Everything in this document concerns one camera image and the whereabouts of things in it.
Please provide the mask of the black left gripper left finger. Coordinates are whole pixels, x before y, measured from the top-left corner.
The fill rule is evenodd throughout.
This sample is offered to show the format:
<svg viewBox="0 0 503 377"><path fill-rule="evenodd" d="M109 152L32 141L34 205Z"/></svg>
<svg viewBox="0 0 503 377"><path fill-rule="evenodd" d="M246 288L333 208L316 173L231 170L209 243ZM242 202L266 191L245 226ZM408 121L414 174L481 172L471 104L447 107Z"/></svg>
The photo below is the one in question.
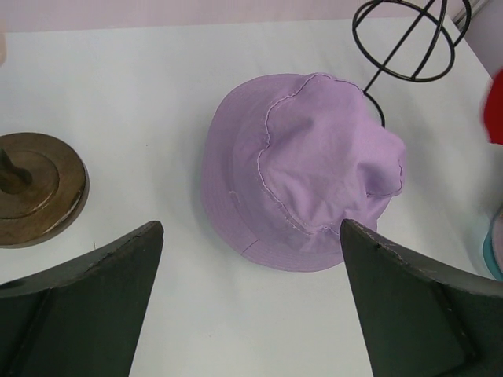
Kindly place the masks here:
<svg viewBox="0 0 503 377"><path fill-rule="evenodd" d="M1 286L3 376L127 376L163 250L150 221Z"/></svg>

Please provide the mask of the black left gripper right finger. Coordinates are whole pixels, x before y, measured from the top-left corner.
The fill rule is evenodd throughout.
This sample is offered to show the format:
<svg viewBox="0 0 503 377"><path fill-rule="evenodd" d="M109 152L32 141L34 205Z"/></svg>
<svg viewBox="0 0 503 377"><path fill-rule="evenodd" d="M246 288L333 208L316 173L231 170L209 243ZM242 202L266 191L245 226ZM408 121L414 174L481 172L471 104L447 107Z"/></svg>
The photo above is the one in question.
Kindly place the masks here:
<svg viewBox="0 0 503 377"><path fill-rule="evenodd" d="M502 284L350 219L343 258L375 376L500 376Z"/></svg>

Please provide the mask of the lilac bucket hat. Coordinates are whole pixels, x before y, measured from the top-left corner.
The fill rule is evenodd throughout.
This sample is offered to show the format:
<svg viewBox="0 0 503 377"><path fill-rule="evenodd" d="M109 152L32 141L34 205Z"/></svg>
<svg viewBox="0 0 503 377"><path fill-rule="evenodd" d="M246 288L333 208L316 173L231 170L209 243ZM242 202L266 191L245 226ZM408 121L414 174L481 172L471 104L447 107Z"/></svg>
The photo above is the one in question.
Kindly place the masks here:
<svg viewBox="0 0 503 377"><path fill-rule="evenodd" d="M344 220L376 229L405 174L403 141L373 119L355 84L264 75L218 106L200 192L212 228L240 256L310 273L343 261Z"/></svg>

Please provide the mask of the red bucket hat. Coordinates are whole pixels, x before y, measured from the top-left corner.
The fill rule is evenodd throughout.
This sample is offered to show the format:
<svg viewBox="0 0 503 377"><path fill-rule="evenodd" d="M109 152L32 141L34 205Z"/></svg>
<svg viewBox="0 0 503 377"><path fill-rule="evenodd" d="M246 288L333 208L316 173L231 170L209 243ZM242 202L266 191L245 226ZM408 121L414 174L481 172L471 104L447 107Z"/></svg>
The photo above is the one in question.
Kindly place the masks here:
<svg viewBox="0 0 503 377"><path fill-rule="evenodd" d="M503 145L503 71L494 76L483 108L483 124L490 142Z"/></svg>

